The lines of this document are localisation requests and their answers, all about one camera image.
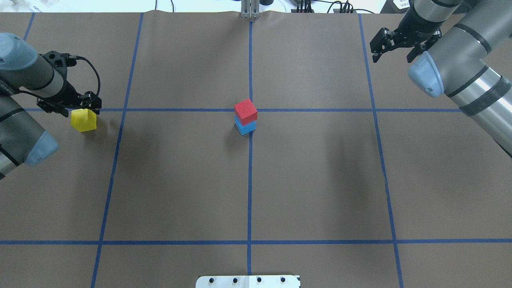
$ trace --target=metal plate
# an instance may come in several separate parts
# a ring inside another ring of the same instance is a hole
[[[202,276],[196,281],[196,288],[213,287],[300,288],[301,277],[294,275]]]

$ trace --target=metal bracket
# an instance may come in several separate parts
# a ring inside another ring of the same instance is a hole
[[[301,288],[299,275],[202,276],[196,288]]]
[[[242,12],[240,16],[245,19],[260,18],[260,0],[242,0]]]

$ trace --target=yellow block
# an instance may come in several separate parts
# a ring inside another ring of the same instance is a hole
[[[71,111],[71,126],[79,132],[96,130],[96,114],[90,109]]]

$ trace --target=white label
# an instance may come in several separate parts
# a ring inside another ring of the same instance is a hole
[[[393,3],[398,9],[409,8],[409,0],[393,0]]]

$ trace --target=blue block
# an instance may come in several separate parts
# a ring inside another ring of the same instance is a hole
[[[236,115],[234,116],[234,121],[237,124],[238,131],[240,132],[241,135],[245,135],[251,131],[256,130],[256,121],[253,121],[253,122],[243,126],[242,123],[240,123],[240,120],[238,120],[238,117]]]

